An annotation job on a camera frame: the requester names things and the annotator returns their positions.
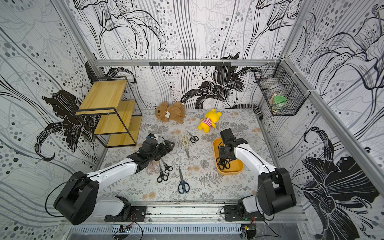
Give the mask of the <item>all black scissors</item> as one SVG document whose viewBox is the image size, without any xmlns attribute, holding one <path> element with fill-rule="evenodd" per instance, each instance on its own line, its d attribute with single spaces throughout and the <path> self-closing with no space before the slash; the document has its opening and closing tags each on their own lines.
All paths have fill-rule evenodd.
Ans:
<svg viewBox="0 0 384 240">
<path fill-rule="evenodd" d="M 216 164 L 220 171 L 228 170 L 231 167 L 230 162 L 227 159 L 217 158 Z"/>
</svg>

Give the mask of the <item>cream kitchen scissors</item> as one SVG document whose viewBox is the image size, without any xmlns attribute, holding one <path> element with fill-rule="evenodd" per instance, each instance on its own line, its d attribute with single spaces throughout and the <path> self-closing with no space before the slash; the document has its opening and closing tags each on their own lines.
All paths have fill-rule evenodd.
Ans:
<svg viewBox="0 0 384 240">
<path fill-rule="evenodd" d="M 179 135 L 179 143 L 183 146 L 188 159 L 190 158 L 189 142 L 190 142 L 190 140 L 189 140 L 189 137 L 187 135 L 183 135 L 183 134 Z"/>
</svg>

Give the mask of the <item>black scissors short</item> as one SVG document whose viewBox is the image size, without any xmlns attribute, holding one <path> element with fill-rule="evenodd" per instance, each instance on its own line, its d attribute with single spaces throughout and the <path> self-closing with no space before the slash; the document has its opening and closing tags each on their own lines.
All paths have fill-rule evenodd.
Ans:
<svg viewBox="0 0 384 240">
<path fill-rule="evenodd" d="M 170 172 L 173 171 L 173 167 L 169 166 L 163 159 L 161 159 L 161 161 L 165 167 L 164 173 L 168 176 L 170 174 Z"/>
</svg>

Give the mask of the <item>small black scissors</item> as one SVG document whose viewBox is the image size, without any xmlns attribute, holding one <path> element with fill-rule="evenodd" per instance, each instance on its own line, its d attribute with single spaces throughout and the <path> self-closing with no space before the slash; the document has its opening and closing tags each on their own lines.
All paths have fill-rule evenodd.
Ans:
<svg viewBox="0 0 384 240">
<path fill-rule="evenodd" d="M 196 143 L 196 142 L 199 141 L 199 137 L 197 137 L 196 135 L 191 134 L 190 132 L 187 132 L 187 133 L 188 133 L 189 136 L 190 136 L 190 142 L 191 142 L 191 143 Z"/>
</svg>

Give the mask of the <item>black scissors long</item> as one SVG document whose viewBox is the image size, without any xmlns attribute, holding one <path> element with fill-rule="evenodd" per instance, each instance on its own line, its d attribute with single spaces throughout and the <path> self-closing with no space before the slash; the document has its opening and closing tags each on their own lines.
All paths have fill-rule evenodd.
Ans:
<svg viewBox="0 0 384 240">
<path fill-rule="evenodd" d="M 166 182 L 166 181 L 168 180 L 169 176 L 167 176 L 167 175 L 164 173 L 164 170 L 162 169 L 161 166 L 159 166 L 159 169 L 160 169 L 160 171 L 159 171 L 159 176 L 158 176 L 158 178 L 157 178 L 157 182 L 158 182 L 158 183 Z"/>
</svg>

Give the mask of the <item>blue handled scissors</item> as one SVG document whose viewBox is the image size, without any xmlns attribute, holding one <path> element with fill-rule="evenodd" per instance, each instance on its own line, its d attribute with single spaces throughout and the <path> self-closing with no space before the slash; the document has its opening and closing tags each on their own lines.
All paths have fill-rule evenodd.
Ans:
<svg viewBox="0 0 384 240">
<path fill-rule="evenodd" d="M 180 183 L 178 185 L 178 192 L 180 194 L 185 194 L 185 193 L 188 193 L 190 191 L 190 185 L 184 180 L 184 177 L 183 177 L 183 174 L 182 174 L 182 171 L 181 171 L 181 167 L 179 167 L 179 175 L 180 175 Z"/>
</svg>

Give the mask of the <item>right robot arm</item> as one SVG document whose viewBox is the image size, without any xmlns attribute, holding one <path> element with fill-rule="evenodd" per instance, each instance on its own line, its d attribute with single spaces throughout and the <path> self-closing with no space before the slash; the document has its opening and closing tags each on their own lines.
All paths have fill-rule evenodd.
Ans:
<svg viewBox="0 0 384 240">
<path fill-rule="evenodd" d="M 220 160 L 239 160 L 258 177 L 257 193 L 239 200 L 239 215 L 274 215 L 296 206 L 297 200 L 289 172 L 275 167 L 258 155 L 243 138 L 236 138 L 231 129 L 220 132 Z"/>
</svg>

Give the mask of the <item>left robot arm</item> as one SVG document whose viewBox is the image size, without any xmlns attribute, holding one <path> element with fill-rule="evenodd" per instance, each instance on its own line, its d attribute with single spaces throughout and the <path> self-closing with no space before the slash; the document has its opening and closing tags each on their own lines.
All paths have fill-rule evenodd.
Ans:
<svg viewBox="0 0 384 240">
<path fill-rule="evenodd" d="M 99 197 L 99 192 L 117 181 L 135 175 L 170 153 L 175 143 L 163 140 L 159 143 L 150 134 L 138 151 L 108 168 L 91 173 L 78 171 L 68 181 L 54 201 L 53 207 L 72 225 L 80 225 L 89 218 L 104 217 L 106 222 L 137 221 L 139 214 L 131 209 L 131 203 L 122 196 Z"/>
</svg>

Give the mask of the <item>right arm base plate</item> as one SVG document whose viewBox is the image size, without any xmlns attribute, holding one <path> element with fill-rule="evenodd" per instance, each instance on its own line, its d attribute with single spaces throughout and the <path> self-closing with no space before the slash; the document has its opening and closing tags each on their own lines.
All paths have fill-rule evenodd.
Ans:
<svg viewBox="0 0 384 240">
<path fill-rule="evenodd" d="M 220 213 L 224 215 L 227 222 L 262 222 L 264 220 L 260 212 L 248 213 L 240 205 L 225 205 Z"/>
</svg>

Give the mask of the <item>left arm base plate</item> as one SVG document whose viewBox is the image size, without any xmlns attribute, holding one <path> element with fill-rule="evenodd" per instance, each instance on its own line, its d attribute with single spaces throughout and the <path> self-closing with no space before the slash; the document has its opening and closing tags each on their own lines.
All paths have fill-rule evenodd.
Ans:
<svg viewBox="0 0 384 240">
<path fill-rule="evenodd" d="M 132 206 L 125 197 L 115 196 L 124 203 L 123 209 L 116 215 L 106 215 L 105 222 L 121 223 L 121 222 L 144 222 L 147 214 L 147 206 Z"/>
</svg>

